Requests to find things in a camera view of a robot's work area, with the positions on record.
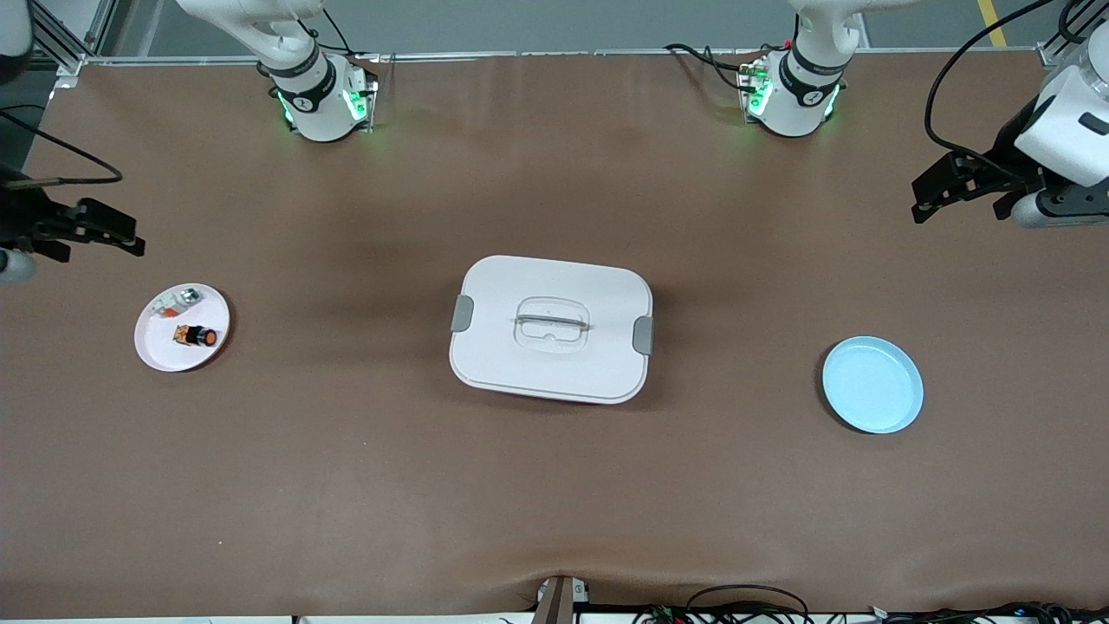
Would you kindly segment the white red small part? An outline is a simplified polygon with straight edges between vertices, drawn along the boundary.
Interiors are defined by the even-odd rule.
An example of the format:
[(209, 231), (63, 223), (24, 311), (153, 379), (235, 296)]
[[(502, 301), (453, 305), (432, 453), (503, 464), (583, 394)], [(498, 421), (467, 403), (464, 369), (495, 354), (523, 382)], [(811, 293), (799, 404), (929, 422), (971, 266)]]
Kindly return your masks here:
[(194, 288), (167, 289), (155, 297), (150, 311), (157, 317), (179, 317), (202, 299), (202, 293)]

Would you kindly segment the pink round plate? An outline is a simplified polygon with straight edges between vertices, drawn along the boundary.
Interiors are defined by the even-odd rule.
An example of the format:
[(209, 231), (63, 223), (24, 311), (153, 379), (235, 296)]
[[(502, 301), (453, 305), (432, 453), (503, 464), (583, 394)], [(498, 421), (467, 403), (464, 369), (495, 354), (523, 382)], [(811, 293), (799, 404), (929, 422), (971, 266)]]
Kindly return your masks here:
[[(141, 311), (135, 324), (133, 342), (139, 358), (161, 372), (186, 372), (208, 364), (228, 342), (233, 329), (232, 308), (218, 289), (202, 283), (183, 283), (169, 289), (182, 288), (197, 289), (202, 293), (203, 299), (179, 317), (157, 317), (150, 311), (155, 296)], [(187, 347), (174, 342), (172, 336), (179, 325), (204, 325), (214, 328), (218, 333), (217, 347)]]

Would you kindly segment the light blue round plate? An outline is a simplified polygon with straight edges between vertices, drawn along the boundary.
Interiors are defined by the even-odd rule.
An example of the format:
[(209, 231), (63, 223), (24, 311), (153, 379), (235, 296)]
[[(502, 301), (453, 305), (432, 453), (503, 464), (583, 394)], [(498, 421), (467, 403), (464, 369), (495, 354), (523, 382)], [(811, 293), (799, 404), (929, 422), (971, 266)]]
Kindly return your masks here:
[(918, 365), (882, 337), (847, 337), (821, 364), (820, 386), (844, 423), (868, 434), (901, 432), (923, 410), (925, 386)]

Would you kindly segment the white lidded storage box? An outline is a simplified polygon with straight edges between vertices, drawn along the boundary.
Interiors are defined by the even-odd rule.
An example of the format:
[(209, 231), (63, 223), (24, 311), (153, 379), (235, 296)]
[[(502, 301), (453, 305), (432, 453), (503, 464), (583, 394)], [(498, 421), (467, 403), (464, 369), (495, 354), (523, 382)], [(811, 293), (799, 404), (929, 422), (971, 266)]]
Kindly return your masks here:
[(635, 272), (498, 254), (464, 274), (449, 364), (469, 387), (615, 406), (645, 386), (653, 330)]

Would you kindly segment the brown table mat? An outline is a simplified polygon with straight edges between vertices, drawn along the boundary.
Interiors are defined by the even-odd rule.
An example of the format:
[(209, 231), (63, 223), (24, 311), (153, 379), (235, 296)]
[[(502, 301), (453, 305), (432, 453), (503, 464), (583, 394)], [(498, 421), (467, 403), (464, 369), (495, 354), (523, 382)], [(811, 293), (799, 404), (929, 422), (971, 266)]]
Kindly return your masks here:
[[(910, 217), (942, 55), (863, 55), (804, 140), (672, 55), (388, 68), (372, 133), (282, 126), (252, 67), (87, 68), (44, 127), (131, 214), (0, 287), (0, 617), (516, 611), (787, 589), (816, 611), (1109, 605), (1109, 226), (989, 200)], [(648, 380), (618, 406), (464, 386), (464, 273), (494, 254), (637, 272)], [(230, 340), (154, 370), (135, 324), (210, 285)], [(898, 345), (901, 432), (821, 364)]]

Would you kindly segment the aluminium frame post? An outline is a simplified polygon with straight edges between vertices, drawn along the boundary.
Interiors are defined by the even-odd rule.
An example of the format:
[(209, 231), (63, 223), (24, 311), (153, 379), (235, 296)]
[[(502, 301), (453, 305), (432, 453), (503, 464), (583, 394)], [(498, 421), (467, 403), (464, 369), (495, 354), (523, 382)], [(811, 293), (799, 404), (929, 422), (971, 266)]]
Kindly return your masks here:
[(96, 58), (120, 0), (30, 0), (35, 55), (51, 60), (58, 75), (77, 76)]
[(1054, 32), (1038, 44), (1042, 67), (1057, 67), (1102, 23), (1109, 23), (1109, 0), (1061, 0)]

